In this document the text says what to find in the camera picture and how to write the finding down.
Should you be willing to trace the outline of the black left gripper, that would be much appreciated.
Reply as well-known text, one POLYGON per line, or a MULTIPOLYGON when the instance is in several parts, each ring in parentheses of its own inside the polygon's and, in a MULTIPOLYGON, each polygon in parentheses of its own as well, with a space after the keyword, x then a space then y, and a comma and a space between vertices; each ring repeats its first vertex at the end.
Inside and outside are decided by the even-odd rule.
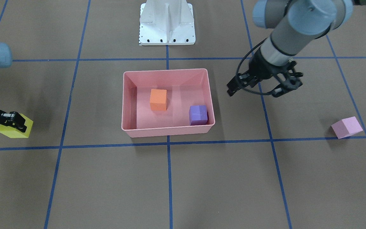
POLYGON ((295 70, 297 64, 294 60, 288 60, 283 66, 275 66, 263 59, 260 50, 251 57, 248 62, 248 70, 240 73, 240 67, 246 58, 254 51, 251 49, 240 61, 235 71, 234 81, 230 81, 227 84, 227 93, 229 97, 234 96, 239 90, 244 90, 252 94, 262 96, 280 97, 293 90, 297 90, 303 85, 300 80, 303 77, 303 73, 295 70), (259 92, 252 90, 258 83, 263 80, 275 78, 278 85, 268 92, 259 92))

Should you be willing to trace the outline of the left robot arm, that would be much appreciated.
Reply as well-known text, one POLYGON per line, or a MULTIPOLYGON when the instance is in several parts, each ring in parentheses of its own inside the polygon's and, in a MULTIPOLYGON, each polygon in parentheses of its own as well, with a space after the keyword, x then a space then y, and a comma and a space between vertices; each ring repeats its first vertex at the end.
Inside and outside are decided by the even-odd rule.
POLYGON ((233 96, 239 90, 280 97, 302 86, 295 70, 298 55, 311 41, 327 35, 351 17, 352 0, 259 0, 253 8, 253 22, 271 34, 252 48, 248 70, 227 84, 233 96))

